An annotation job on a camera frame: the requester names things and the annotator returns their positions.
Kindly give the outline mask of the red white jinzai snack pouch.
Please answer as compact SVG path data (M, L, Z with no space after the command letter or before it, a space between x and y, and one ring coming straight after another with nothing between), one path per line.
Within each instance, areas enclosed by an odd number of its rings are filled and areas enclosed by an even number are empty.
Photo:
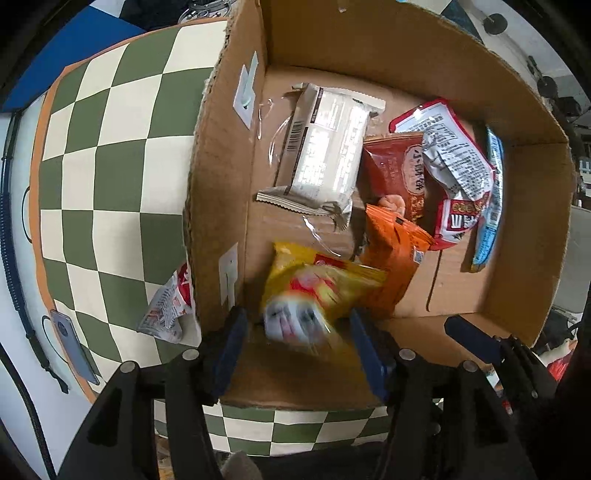
M178 344L183 338L179 318L192 313L189 273L186 263L174 271L158 288L136 331L156 339Z

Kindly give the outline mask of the yellow snack packet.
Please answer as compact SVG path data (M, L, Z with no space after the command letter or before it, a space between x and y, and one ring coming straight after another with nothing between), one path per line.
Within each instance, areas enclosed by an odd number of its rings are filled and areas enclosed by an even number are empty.
M387 273L296 243L273 248L260 304L266 338L314 354L339 348L335 322L381 288Z

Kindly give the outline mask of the orange snack packet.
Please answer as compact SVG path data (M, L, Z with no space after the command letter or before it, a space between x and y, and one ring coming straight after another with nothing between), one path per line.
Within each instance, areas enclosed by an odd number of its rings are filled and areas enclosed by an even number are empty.
M404 298L434 239L399 213L377 205L366 207L365 238L361 262L387 274L384 284L369 295L366 305L376 318L389 318Z

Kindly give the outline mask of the long blue snack bar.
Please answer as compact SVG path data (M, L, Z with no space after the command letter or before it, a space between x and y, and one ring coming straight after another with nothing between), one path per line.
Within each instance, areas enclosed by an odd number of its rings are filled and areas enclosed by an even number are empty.
M487 266L494 250L503 213L504 147L501 139L490 127L487 127L487 154L494 171L494 185L490 200L479 219L475 252L470 269L472 273L480 272Z

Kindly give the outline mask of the red white label snack pouch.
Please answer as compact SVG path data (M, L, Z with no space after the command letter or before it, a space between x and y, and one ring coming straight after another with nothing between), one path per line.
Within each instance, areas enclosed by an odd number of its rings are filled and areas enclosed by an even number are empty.
M455 246L478 224L489 204L493 167L445 99L401 114L390 122L389 131L422 134L424 167L444 191L431 249Z

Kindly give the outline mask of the brown shrimp snack packet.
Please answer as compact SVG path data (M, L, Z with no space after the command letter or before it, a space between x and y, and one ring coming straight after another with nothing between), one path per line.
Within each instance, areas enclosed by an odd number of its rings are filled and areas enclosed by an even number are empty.
M417 222L425 206L423 134L367 138L363 141L362 160L378 205Z

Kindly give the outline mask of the white wafer packet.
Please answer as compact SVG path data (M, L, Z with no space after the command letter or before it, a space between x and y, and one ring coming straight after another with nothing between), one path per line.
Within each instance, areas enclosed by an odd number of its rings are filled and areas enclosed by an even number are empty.
M353 209L370 119L386 101L344 88L313 83L300 92L280 157L276 185L256 193L262 203L311 216L329 216L345 228Z

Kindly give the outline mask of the blue smartphone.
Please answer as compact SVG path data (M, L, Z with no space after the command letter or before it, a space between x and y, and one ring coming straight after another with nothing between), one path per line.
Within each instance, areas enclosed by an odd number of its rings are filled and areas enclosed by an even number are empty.
M98 377L82 349L71 319L56 310L52 310L50 315L53 325L59 332L59 338L68 356L70 365L80 377L93 385L98 385Z

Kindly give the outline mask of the green checkered table mat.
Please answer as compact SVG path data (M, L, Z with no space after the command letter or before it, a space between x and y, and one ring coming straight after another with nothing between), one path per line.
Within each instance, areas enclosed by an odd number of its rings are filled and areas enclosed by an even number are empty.
M126 41L71 69L44 103L31 167L37 277L98 377L80 377L65 353L89 399L124 361L157 366L199 343L191 315L178 344L136 329L185 261L194 130L225 30L217 20Z

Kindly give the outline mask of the blue cushion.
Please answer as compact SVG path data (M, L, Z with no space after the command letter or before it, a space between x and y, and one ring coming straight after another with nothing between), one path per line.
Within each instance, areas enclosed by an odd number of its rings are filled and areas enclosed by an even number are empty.
M1 112L26 108L71 64L91 57L143 29L87 6L69 20L40 50L1 100Z

